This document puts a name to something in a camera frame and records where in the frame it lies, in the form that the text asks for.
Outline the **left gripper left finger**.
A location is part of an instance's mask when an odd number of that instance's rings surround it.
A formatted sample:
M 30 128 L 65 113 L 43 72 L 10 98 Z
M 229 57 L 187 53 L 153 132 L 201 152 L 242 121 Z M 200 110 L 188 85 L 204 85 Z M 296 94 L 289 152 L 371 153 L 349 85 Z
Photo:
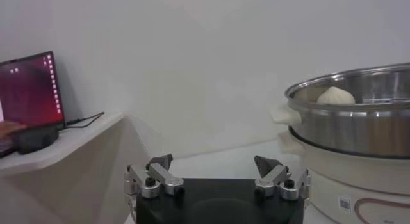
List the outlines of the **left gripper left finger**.
M 160 191 L 179 197 L 185 194 L 185 182 L 169 172 L 172 154 L 152 158 L 145 166 L 129 165 L 124 174 L 124 192 L 129 196 L 157 198 Z

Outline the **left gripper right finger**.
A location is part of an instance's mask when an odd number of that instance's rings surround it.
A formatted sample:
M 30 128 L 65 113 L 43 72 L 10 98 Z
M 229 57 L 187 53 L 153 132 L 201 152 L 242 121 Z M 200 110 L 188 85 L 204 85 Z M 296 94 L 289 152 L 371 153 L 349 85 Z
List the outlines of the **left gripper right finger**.
M 276 159 L 254 156 L 260 178 L 255 180 L 256 200 L 265 200 L 276 193 L 283 200 L 310 199 L 311 175 L 303 168 L 292 172 Z

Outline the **person's bare hand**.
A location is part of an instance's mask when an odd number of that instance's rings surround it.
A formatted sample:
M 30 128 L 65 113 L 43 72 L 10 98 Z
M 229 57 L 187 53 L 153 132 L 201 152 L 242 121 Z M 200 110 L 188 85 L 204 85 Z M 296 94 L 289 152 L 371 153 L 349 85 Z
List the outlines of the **person's bare hand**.
M 3 139 L 9 134 L 25 129 L 26 126 L 16 122 L 2 121 L 0 123 L 0 138 Z

